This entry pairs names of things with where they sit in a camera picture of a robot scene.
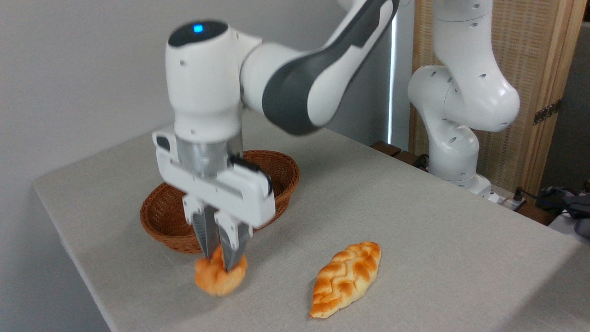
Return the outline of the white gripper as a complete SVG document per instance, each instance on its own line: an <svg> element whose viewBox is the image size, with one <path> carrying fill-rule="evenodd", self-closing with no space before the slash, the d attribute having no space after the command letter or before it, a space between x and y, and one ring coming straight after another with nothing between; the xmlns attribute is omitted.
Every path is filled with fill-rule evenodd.
<svg viewBox="0 0 590 332"><path fill-rule="evenodd" d="M201 178L181 168L165 149L156 149L156 158L164 181L189 194L183 196L184 215L204 255L211 259L220 243L226 271L234 269L252 237L251 225L259 228L275 215L269 177L232 164L213 178Z"/></svg>

